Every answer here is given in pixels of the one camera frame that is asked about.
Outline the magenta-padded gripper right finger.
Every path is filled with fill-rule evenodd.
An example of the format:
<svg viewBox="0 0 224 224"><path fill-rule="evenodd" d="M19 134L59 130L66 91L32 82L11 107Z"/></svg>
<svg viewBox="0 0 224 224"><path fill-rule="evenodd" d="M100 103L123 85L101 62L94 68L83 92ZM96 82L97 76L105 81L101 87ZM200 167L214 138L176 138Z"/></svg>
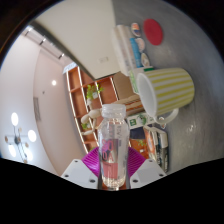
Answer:
<svg viewBox="0 0 224 224"><path fill-rule="evenodd" d="M166 176L153 159L145 159L137 150L129 148L126 187L143 187Z"/></svg>

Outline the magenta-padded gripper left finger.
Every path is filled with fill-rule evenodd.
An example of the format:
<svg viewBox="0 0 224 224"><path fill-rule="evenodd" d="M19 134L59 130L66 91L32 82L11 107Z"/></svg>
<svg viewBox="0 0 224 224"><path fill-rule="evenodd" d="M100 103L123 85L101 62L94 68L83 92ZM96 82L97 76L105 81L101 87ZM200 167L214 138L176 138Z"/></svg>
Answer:
<svg viewBox="0 0 224 224"><path fill-rule="evenodd" d="M82 159L73 159L62 178L84 188L97 189L100 177L98 148L94 148Z"/></svg>

